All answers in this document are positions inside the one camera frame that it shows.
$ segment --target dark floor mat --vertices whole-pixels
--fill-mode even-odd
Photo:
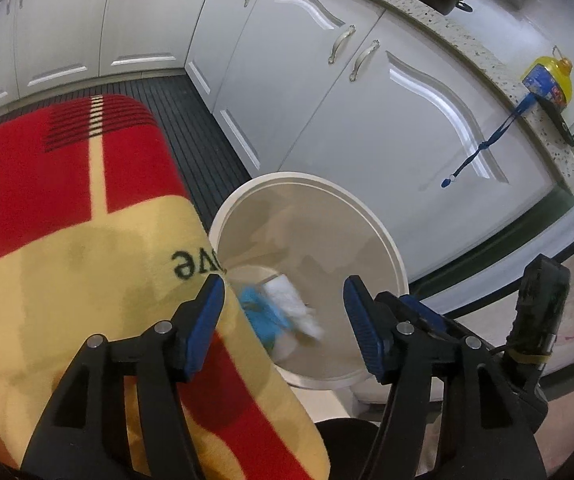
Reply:
[[[250,177],[189,76],[136,79],[73,91],[14,110],[1,116],[0,123],[51,104],[96,94],[128,95],[151,110],[208,231],[218,208]]]

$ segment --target yellow bottle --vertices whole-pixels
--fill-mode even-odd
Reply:
[[[535,60],[522,76],[522,82],[535,94],[547,98],[558,107],[559,111],[571,101],[571,70],[573,65],[569,58],[564,57],[555,46],[551,54],[560,55],[560,59],[552,56],[541,56]]]

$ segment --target black phone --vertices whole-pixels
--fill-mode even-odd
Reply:
[[[534,94],[536,96],[536,101],[542,106],[549,116],[549,119],[554,123],[557,130],[560,132],[560,135],[563,136],[564,142],[569,144],[570,146],[574,146],[574,136],[569,131],[569,127],[564,122],[562,115],[558,111],[558,108],[551,102],[545,99],[542,96]]]

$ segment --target countertop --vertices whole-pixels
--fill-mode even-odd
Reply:
[[[450,48],[462,61],[491,83],[508,111],[527,95],[522,82],[461,25],[443,16],[419,0],[374,0],[388,10],[419,25],[426,33]],[[533,107],[522,119],[532,140],[550,163],[553,174],[574,194],[574,154],[540,106]]]

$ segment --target blue strap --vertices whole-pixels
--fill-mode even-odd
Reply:
[[[456,171],[454,171],[452,175],[449,176],[449,178],[443,180],[442,184],[440,184],[440,187],[447,187],[449,184],[451,184],[460,174],[460,172],[464,170],[478,156],[478,153],[482,152],[483,150],[486,150],[494,142],[496,142],[496,140],[500,139],[500,137],[502,137],[502,134],[504,134],[509,129],[509,126],[513,124],[513,121],[515,121],[519,116],[521,116],[523,113],[529,110],[535,103],[536,103],[536,96],[532,94],[532,92],[529,92],[525,96],[525,98],[522,101],[520,101],[518,105],[514,108],[511,115],[509,115],[509,117],[507,117],[504,120],[504,122],[500,125],[500,127],[496,131],[494,131],[492,136],[489,137],[488,140],[481,142],[478,145],[478,149],[475,151],[475,153],[469,155],[465,159],[465,161],[460,165],[460,167]]]

